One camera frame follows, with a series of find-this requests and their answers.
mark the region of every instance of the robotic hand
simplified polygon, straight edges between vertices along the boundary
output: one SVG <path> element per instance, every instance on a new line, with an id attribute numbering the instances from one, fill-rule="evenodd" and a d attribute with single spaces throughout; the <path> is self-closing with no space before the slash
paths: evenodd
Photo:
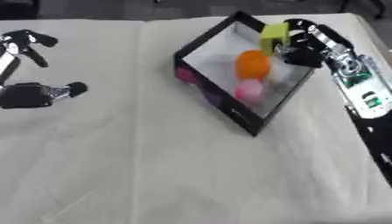
<path id="1" fill-rule="evenodd" d="M 39 55 L 31 44 L 53 47 L 58 43 L 54 37 L 34 31 L 21 30 L 5 33 L 0 37 L 0 107 L 3 109 L 43 108 L 65 97 L 74 98 L 88 90 L 88 87 L 75 82 L 65 87 L 48 87 L 37 82 L 18 83 L 5 86 L 20 65 L 18 55 L 32 59 L 39 67 L 48 67 L 46 60 Z"/>
<path id="2" fill-rule="evenodd" d="M 286 63 L 331 69 L 332 79 L 345 102 L 346 111 L 362 140 L 392 186 L 392 89 L 375 61 L 357 55 L 353 44 L 324 24 L 304 19 L 288 19 L 290 43 L 273 40 L 272 51 Z"/>

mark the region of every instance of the robot finger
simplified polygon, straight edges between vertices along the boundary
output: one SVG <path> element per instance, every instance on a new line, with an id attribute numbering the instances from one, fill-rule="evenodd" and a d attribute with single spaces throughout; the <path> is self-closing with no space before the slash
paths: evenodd
<path id="1" fill-rule="evenodd" d="M 321 55 L 309 48 L 297 48 L 283 56 L 287 64 L 301 67 L 322 67 L 323 59 Z"/>
<path id="2" fill-rule="evenodd" d="M 336 43 L 342 44 L 347 48 L 354 49 L 354 46 L 350 41 L 342 37 L 340 34 L 338 34 L 336 31 L 331 29 L 329 26 L 325 24 L 320 24 L 317 28 Z"/>
<path id="3" fill-rule="evenodd" d="M 40 43 L 43 46 L 54 47 L 57 45 L 57 43 L 59 43 L 59 41 L 56 38 L 51 37 L 49 35 L 37 33 L 35 31 L 28 31 L 28 32 L 29 35 L 31 35 L 33 38 L 37 40 L 37 43 Z"/>
<path id="4" fill-rule="evenodd" d="M 27 47 L 23 54 L 32 59 L 40 67 L 49 67 L 47 61 L 31 47 Z"/>
<path id="5" fill-rule="evenodd" d="M 289 24 L 289 31 L 307 31 L 312 25 L 317 25 L 314 22 L 302 18 L 290 18 L 284 21 Z"/>
<path id="6" fill-rule="evenodd" d="M 50 95 L 44 94 L 44 87 L 37 82 L 5 86 L 0 94 L 3 109 L 44 108 L 52 105 Z"/>
<path id="7" fill-rule="evenodd" d="M 306 32 L 300 32 L 293 36 L 290 36 L 291 47 L 307 47 L 309 45 L 308 34 Z"/>

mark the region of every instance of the orange ball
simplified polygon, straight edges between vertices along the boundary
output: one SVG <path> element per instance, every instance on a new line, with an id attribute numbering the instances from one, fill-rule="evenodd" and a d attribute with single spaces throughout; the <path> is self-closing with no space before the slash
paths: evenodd
<path id="1" fill-rule="evenodd" d="M 235 62 L 238 79 L 262 81 L 270 73 L 270 57 L 259 50 L 246 51 Z"/>

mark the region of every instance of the white tablecloth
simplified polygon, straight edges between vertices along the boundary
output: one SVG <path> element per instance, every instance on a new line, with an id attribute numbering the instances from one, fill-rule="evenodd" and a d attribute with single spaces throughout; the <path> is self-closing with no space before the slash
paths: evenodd
<path id="1" fill-rule="evenodd" d="M 392 74 L 352 14 L 309 18 Z M 356 134 L 327 68 L 256 138 L 173 78 L 172 55 L 222 17 L 1 22 L 56 36 L 14 81 L 90 91 L 52 108 L 0 111 L 2 223 L 313 223 L 383 216 L 391 191 Z"/>

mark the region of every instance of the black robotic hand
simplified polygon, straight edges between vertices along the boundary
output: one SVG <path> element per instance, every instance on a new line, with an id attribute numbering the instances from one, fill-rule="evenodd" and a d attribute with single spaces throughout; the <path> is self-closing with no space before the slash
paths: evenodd
<path id="1" fill-rule="evenodd" d="M 12 55 L 24 54 L 40 67 L 48 67 L 48 64 L 30 45 L 41 44 L 43 46 L 53 47 L 59 42 L 54 37 L 29 30 L 6 32 L 2 35 L 0 41 L 8 53 Z"/>
<path id="2" fill-rule="evenodd" d="M 37 82 L 18 83 L 0 90 L 0 107 L 3 109 L 35 109 L 52 106 L 63 98 L 74 98 L 88 91 L 81 82 L 64 87 L 48 87 Z"/>
<path id="3" fill-rule="evenodd" d="M 290 32 L 297 32 L 290 36 L 290 48 L 287 49 L 283 56 L 284 61 L 288 64 L 315 68 L 322 67 L 323 62 L 328 65 L 329 61 L 323 55 L 326 46 L 309 33 L 311 27 L 317 27 L 336 43 L 354 49 L 350 41 L 340 36 L 327 25 L 315 24 L 312 21 L 301 18 L 291 18 L 284 22 L 289 24 Z"/>

